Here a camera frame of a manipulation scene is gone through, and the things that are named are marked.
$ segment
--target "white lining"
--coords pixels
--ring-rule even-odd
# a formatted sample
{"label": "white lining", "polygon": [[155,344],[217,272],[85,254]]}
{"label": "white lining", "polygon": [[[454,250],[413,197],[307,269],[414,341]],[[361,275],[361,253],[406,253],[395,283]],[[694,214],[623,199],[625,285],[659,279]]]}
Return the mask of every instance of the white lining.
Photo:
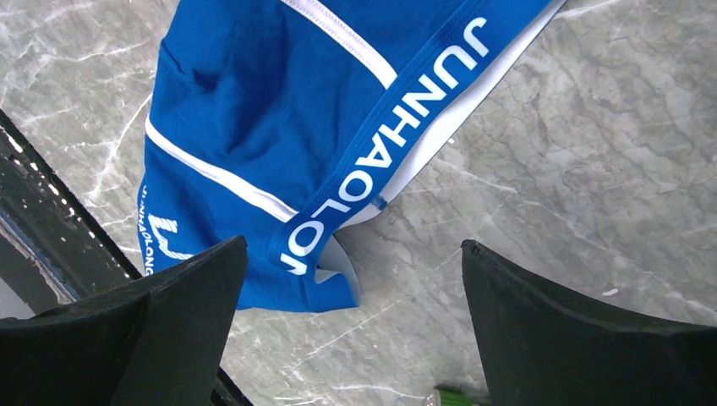
{"label": "white lining", "polygon": [[[565,1],[555,0],[548,4],[543,12],[501,52],[501,55],[490,64],[480,77],[430,124],[393,174],[386,188],[381,192],[381,196],[387,202],[395,199],[403,188],[428,164],[430,159],[438,153],[453,133],[473,113],[473,110],[498,85],[498,82],[503,79],[503,76],[525,52],[528,45],[538,36],[540,31],[550,22],[550,19]],[[343,223],[340,228],[365,222],[376,217],[379,213],[378,208],[368,205]]]}
{"label": "white lining", "polygon": [[204,162],[174,145],[155,129],[149,117],[147,117],[145,122],[145,129],[150,140],[167,154],[188,167],[191,167],[205,178],[224,186],[250,205],[259,207],[280,222],[288,222],[292,217],[296,216],[297,211],[287,206],[286,203],[279,200],[276,196],[258,189],[234,173]]}
{"label": "white lining", "polygon": [[364,38],[346,25],[330,9],[318,0],[282,0],[321,28],[334,41],[338,42],[354,58],[358,59],[381,82],[384,88],[396,80],[396,70]]}

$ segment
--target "white stripe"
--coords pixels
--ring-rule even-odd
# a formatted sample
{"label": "white stripe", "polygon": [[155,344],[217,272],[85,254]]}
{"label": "white stripe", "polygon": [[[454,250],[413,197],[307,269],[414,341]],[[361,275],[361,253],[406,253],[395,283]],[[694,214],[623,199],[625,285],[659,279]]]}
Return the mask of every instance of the white stripe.
{"label": "white stripe", "polygon": [[221,186],[229,189],[229,191],[239,196],[250,205],[259,207],[261,210],[266,211],[281,222],[288,222],[292,217],[296,216],[297,211],[287,206],[286,203],[279,200],[276,196],[267,193],[264,190],[257,189],[252,184],[234,173],[204,162],[196,156],[192,156],[178,146],[174,145],[170,140],[166,139],[155,129],[154,125],[150,122],[149,117],[147,117],[145,127],[147,136],[150,137],[150,140],[152,140],[152,142],[154,142],[167,154],[174,157],[184,165],[191,167],[205,178],[213,180]]}
{"label": "white stripe", "polygon": [[334,41],[341,44],[381,82],[383,87],[396,80],[396,70],[364,38],[346,25],[318,0],[282,0],[290,8],[321,28]]}

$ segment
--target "gray marble table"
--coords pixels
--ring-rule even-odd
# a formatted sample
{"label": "gray marble table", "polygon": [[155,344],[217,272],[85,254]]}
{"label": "gray marble table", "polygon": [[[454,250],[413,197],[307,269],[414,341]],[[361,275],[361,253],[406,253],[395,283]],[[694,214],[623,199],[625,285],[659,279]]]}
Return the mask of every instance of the gray marble table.
{"label": "gray marble table", "polygon": [[[0,0],[0,108],[133,261],[158,41],[177,0]],[[568,0],[430,165],[342,230],[356,310],[238,312],[257,405],[487,389],[461,282],[478,239],[591,297],[717,325],[717,3]]]}

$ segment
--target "white speck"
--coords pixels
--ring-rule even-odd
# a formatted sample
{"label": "white speck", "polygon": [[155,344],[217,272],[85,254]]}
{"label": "white speck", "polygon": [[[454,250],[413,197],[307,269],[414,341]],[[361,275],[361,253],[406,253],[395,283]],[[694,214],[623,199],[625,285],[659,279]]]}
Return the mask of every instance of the white speck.
{"label": "white speck", "polygon": [[22,146],[20,146],[20,144],[18,144],[18,141],[16,141],[15,138],[11,137],[10,134],[7,134],[7,136],[8,136],[8,140],[10,140],[10,144],[13,145],[13,148],[17,152],[22,153],[23,149],[22,149]]}

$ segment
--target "black strip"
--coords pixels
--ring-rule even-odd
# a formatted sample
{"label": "black strip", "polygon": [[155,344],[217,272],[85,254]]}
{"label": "black strip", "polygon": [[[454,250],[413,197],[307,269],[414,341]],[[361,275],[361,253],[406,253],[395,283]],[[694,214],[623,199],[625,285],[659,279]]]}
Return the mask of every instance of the black strip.
{"label": "black strip", "polygon": [[[14,237],[30,247],[35,258],[55,277],[54,288],[67,292],[71,299],[87,298],[141,277],[95,218],[0,111],[0,221],[3,219],[13,229]],[[39,273],[28,273],[27,278],[18,282],[17,272],[7,275],[13,269],[16,268],[0,263],[0,277],[11,288],[18,289],[16,292],[27,296],[28,299],[21,296],[26,302],[34,303],[39,311],[46,310],[43,307],[50,304],[49,299],[39,297],[48,295],[53,299],[53,296],[49,296],[52,289],[44,278],[41,281],[37,278]],[[28,280],[31,283],[28,286],[36,288],[23,287]],[[45,283],[44,288],[38,288],[41,282]],[[221,368],[211,403],[251,406]]]}

